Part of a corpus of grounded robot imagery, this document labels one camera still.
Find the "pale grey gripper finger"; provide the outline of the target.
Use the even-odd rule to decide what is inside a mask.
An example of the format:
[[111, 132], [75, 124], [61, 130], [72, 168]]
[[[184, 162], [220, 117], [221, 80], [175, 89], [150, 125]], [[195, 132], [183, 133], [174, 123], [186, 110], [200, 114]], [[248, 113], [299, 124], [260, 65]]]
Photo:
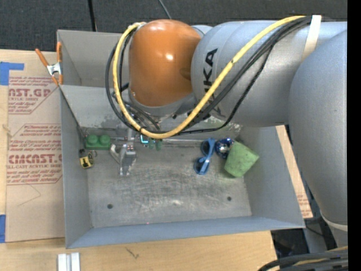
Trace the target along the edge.
[[121, 151], [118, 150], [117, 146], [115, 144], [111, 144], [111, 147], [109, 149], [110, 155], [114, 158], [114, 160], [117, 163], [122, 162], [122, 154]]
[[124, 144], [120, 151], [120, 176], [128, 176], [137, 153], [132, 144]]

